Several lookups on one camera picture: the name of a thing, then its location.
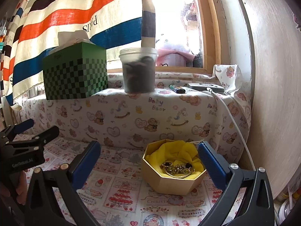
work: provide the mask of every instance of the container lid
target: container lid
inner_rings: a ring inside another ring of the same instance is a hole
[[[155,54],[158,55],[158,51],[155,48],[152,47],[130,47],[126,48],[120,51],[120,55],[126,55],[126,54],[140,54],[140,53],[147,53],[147,54]]]

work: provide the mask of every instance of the metal bolt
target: metal bolt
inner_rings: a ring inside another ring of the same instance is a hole
[[[35,170],[34,170],[34,173],[39,173],[41,171],[41,169],[39,167],[37,167]]]
[[[265,169],[263,167],[258,168],[258,171],[265,172]]]
[[[232,169],[234,169],[234,170],[237,170],[237,169],[238,169],[238,165],[235,164],[235,163],[232,163],[232,164],[230,165],[230,167],[231,167]]]
[[[66,170],[69,167],[67,163],[61,164],[61,169]]]

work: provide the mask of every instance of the wooden window frame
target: wooden window frame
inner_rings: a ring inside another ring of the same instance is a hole
[[[215,64],[230,64],[228,34],[220,0],[198,0],[203,34],[203,68],[180,66],[156,66],[156,72],[213,73]],[[120,69],[108,69],[108,73],[120,73]]]

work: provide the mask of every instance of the white charging cable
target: white charging cable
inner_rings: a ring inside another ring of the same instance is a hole
[[[241,132],[240,132],[240,130],[239,130],[239,128],[238,128],[238,126],[237,126],[237,124],[236,124],[236,122],[235,122],[235,120],[234,120],[234,118],[233,118],[233,116],[232,116],[232,114],[231,114],[231,112],[230,112],[228,106],[227,106],[227,105],[225,104],[225,102],[221,99],[221,97],[219,97],[219,96],[218,96],[218,95],[217,95],[210,87],[207,87],[207,91],[209,91],[211,94],[213,94],[214,96],[216,96],[216,97],[222,102],[222,104],[226,107],[226,110],[227,110],[227,112],[228,112],[228,114],[229,114],[229,116],[230,116],[230,118],[231,118],[231,120],[232,120],[234,126],[236,127],[236,129],[237,129],[237,131],[238,131],[238,134],[239,134],[239,136],[240,136],[240,138],[241,138],[241,141],[243,142],[243,145],[244,145],[244,147],[245,147],[245,149],[246,149],[246,152],[247,152],[247,154],[248,154],[248,156],[249,156],[249,159],[250,159],[252,168],[253,168],[254,171],[256,171],[256,168],[255,168],[254,162],[253,162],[253,160],[252,160],[250,151],[249,151],[249,149],[248,149],[248,147],[247,147],[247,145],[246,145],[246,141],[244,140],[243,135],[241,134]]]

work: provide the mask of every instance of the plastic container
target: plastic container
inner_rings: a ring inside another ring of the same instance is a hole
[[[157,49],[151,47],[132,47],[120,51],[126,93],[147,93],[155,90],[157,57]]]
[[[293,201],[293,207],[296,204],[296,201],[292,199]],[[279,208],[278,211],[278,218],[280,220],[280,224],[287,218],[288,214],[291,212],[292,208],[290,208],[290,200],[287,199]]]

